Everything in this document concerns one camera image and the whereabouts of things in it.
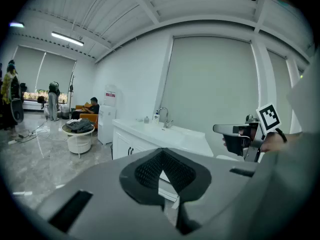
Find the faucet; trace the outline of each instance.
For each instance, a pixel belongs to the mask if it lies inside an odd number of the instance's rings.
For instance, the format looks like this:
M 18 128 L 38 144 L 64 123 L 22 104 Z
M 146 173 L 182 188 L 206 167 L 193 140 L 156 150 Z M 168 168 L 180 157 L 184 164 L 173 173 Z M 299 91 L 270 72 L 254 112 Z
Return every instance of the faucet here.
M 170 127 L 172 126 L 173 120 L 171 120 L 170 122 L 168 122 L 168 114 L 169 114 L 168 109 L 167 109 L 166 107 L 161 107 L 161 108 L 159 108 L 159 110 L 157 111 L 159 115 L 160 115 L 160 110 L 166 110 L 165 122 L 164 122 L 163 127 L 164 127 L 164 128 L 170 128 Z

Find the gray pants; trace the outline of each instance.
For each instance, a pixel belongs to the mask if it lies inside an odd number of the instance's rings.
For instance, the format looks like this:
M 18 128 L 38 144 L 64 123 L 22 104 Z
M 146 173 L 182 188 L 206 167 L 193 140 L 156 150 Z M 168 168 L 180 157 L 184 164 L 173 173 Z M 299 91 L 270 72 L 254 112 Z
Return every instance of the gray pants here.
M 48 106 L 48 112 L 49 112 L 49 117 L 52 120 L 57 120 L 57 95 L 54 92 L 49 92 L 48 94 L 49 97 L 49 106 Z

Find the ceiling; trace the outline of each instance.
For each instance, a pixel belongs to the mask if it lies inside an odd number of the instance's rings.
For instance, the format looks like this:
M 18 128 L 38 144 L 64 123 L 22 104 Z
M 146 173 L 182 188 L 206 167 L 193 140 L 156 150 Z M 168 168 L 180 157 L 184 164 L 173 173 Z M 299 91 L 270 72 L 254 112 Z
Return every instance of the ceiling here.
M 277 0 L 29 0 L 16 20 L 25 28 L 11 28 L 10 34 L 55 43 L 95 62 L 138 35 L 194 20 L 248 25 L 276 36 L 307 60 L 313 53 L 313 34 L 302 13 Z M 84 46 L 54 38 L 52 31 Z

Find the clothes pile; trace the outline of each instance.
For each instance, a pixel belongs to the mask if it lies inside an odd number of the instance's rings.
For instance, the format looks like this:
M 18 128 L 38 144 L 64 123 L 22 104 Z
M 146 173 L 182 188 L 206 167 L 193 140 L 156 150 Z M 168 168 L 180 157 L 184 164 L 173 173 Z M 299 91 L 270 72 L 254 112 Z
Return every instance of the clothes pile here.
M 92 122 L 89 121 L 89 119 L 87 118 L 80 118 L 79 120 L 72 119 L 68 121 L 65 125 L 69 129 L 71 129 L 73 133 L 76 133 L 76 134 L 87 133 L 94 128 L 94 126 L 92 125 Z

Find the soap bottle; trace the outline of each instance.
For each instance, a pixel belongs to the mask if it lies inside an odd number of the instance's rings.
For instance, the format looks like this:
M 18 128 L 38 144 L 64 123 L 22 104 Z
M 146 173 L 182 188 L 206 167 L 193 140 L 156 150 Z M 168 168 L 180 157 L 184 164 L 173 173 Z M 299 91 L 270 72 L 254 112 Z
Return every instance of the soap bottle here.
M 153 115 L 152 122 L 153 122 L 155 125 L 158 125 L 158 124 L 159 124 L 159 113 L 158 113 L 158 111 Z

